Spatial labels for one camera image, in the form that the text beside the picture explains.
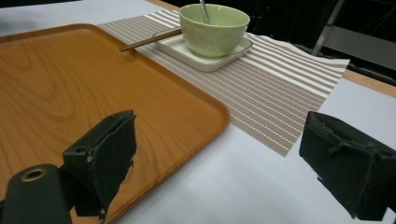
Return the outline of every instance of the table surface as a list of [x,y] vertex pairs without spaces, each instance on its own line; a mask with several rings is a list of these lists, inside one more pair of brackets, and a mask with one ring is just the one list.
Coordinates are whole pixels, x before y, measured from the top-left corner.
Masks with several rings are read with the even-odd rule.
[[[100,24],[169,7],[150,2],[84,0],[1,8],[0,35],[70,23]],[[396,148],[395,89],[347,71],[319,112]],[[300,141],[284,158],[229,125],[117,223],[370,223],[352,219],[317,181],[298,155]],[[395,217],[388,210],[382,222],[392,223]]]

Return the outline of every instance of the woven placemat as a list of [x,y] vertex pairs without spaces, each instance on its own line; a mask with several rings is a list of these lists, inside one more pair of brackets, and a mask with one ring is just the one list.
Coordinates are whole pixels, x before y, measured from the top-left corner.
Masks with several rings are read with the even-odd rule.
[[[179,26],[177,11],[100,24],[131,44]],[[348,60],[328,60],[304,53],[293,45],[246,34],[250,51],[212,73],[198,71],[157,50],[138,50],[226,104],[235,126],[286,156],[302,134],[308,111],[317,111],[330,94]]]

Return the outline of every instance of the ceramic bowl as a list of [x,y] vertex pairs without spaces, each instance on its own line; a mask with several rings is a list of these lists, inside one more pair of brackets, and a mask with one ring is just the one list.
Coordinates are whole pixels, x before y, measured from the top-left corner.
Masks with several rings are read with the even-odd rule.
[[242,39],[250,17],[232,7],[206,4],[210,24],[205,24],[200,4],[186,5],[179,11],[180,26],[186,45],[203,57],[224,56]]

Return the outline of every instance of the wood grain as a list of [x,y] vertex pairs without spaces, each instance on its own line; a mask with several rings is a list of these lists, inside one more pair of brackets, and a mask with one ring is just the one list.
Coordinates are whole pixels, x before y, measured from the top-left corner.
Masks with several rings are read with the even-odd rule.
[[97,122],[132,108],[137,154],[111,222],[227,126],[225,105],[122,45],[83,24],[0,37],[0,200],[17,172],[62,165],[62,152]]

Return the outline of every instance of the square plate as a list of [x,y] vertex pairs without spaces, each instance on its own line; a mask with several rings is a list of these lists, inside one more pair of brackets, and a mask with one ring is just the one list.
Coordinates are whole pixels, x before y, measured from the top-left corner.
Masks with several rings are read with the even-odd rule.
[[[156,35],[163,35],[179,27],[159,32]],[[180,60],[181,62],[203,72],[213,72],[220,69],[222,66],[235,61],[236,59],[248,53],[253,43],[243,37],[238,46],[229,54],[218,58],[205,58],[193,53],[187,46],[183,39],[183,35],[176,35],[167,39],[158,41],[157,48],[164,53]]]

